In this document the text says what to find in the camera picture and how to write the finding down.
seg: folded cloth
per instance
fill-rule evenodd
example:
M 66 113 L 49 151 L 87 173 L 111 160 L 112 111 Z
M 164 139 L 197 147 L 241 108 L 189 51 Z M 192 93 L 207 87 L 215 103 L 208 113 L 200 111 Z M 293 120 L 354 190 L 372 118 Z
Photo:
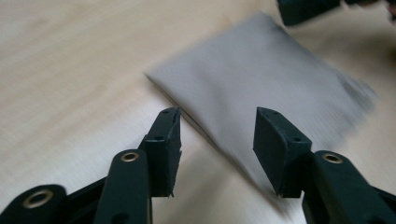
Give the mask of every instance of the folded cloth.
M 367 85 L 315 57 L 263 13 L 146 75 L 263 192 L 272 187 L 252 150 L 257 106 L 282 113 L 315 151 L 342 142 L 375 98 Z

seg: table surface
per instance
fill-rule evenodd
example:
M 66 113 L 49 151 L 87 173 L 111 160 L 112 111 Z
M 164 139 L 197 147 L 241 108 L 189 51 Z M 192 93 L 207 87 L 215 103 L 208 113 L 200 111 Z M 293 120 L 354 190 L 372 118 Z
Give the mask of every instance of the table surface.
M 172 104 L 143 75 L 156 64 L 275 1 L 0 2 L 0 210 L 37 185 L 73 192 L 136 148 Z M 375 109 L 337 152 L 374 186 L 396 193 L 396 27 L 378 4 L 343 7 L 288 29 L 323 61 L 365 81 Z M 154 199 L 155 223 L 304 223 L 281 211 L 185 120 L 173 199 Z

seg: black plastic part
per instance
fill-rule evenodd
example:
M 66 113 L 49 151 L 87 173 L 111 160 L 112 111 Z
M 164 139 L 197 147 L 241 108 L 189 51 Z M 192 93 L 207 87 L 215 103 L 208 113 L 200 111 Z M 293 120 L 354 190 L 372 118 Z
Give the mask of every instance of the black plastic part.
M 181 157 L 179 107 L 163 110 L 139 148 L 148 155 L 151 197 L 173 196 Z
M 66 191 L 59 185 L 44 185 L 25 191 L 0 216 L 1 224 L 60 223 Z
M 146 152 L 122 151 L 111 162 L 93 223 L 151 223 L 150 210 Z
M 279 12 L 286 26 L 300 24 L 340 6 L 339 0 L 278 0 Z
M 102 178 L 67 196 L 64 209 L 66 224 L 93 222 L 105 182 L 106 178 Z
M 374 188 L 378 195 L 384 200 L 384 202 L 388 205 L 390 209 L 393 210 L 393 213 L 396 214 L 396 196 L 382 189 Z
M 312 142 L 275 110 L 258 107 L 253 150 L 277 195 L 299 198 Z
M 318 151 L 310 169 L 330 223 L 396 223 L 393 211 L 346 157 Z

